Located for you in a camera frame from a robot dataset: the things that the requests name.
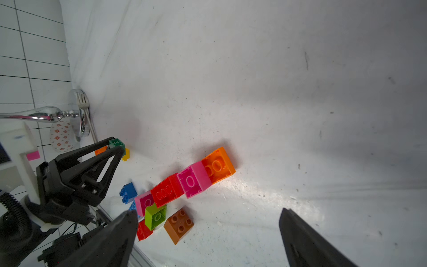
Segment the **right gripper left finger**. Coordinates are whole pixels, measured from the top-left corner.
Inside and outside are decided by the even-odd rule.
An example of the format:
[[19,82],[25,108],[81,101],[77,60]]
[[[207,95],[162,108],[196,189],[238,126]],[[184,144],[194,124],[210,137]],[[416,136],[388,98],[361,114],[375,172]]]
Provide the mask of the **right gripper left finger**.
[[125,211],[82,243],[79,233],[59,243],[59,267],[126,267],[138,228],[137,212]]

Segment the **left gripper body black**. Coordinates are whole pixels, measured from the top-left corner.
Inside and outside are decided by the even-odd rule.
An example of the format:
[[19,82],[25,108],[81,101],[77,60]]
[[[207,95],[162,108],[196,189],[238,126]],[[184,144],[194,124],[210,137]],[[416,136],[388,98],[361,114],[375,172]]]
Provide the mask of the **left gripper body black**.
[[55,161],[43,162],[36,168],[40,203],[34,213],[42,221],[59,224],[66,220],[88,225],[95,216],[90,212],[93,194],[82,188],[62,181]]

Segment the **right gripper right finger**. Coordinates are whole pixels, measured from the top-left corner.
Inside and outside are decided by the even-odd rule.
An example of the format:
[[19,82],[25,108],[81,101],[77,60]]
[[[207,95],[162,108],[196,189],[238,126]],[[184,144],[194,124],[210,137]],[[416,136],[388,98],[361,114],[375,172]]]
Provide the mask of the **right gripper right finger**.
[[282,210],[279,228],[291,267],[355,266],[291,209]]

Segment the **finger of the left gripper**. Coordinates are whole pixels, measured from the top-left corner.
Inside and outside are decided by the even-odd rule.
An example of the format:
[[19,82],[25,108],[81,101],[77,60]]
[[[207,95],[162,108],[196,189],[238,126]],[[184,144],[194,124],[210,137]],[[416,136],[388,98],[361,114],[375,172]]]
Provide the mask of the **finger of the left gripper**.
[[[111,136],[102,141],[67,152],[55,158],[58,171],[62,177],[99,177],[111,159],[103,177],[113,177],[115,172],[115,147],[112,145],[115,138]],[[80,161],[80,158],[91,155],[98,149],[107,147],[105,152]]]
[[105,198],[113,175],[125,149],[121,146],[107,149],[80,162],[79,158],[101,146],[85,146],[61,156],[61,181],[91,206],[97,206]]

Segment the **long red lego brick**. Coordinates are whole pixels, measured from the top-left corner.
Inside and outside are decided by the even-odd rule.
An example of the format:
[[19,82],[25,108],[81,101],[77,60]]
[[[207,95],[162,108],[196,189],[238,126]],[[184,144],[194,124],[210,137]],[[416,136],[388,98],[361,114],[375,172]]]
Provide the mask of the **long red lego brick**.
[[151,195],[158,208],[174,201],[183,194],[184,191],[177,177],[177,173],[167,177],[151,189]]

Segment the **magenta lego brick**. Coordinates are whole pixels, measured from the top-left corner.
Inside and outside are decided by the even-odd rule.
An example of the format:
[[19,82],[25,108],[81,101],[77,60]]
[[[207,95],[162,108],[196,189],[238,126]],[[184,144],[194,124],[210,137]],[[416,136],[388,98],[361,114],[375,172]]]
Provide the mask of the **magenta lego brick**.
[[177,178],[179,179],[181,187],[188,199],[202,193],[212,185],[201,161],[196,162],[179,172],[177,174]]

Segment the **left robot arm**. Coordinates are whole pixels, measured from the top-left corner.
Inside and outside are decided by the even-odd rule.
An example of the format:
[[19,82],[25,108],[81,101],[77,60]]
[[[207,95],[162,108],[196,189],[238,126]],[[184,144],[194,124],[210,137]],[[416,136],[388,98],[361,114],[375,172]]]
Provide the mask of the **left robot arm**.
[[[66,221],[91,223],[90,207],[105,198],[124,154],[124,146],[111,137],[42,163],[35,173],[39,204],[29,198],[17,201],[1,191],[1,205],[6,208],[1,217],[1,264],[20,265]],[[59,238],[40,258],[49,266],[125,267],[136,226],[137,218],[127,211],[86,235]]]

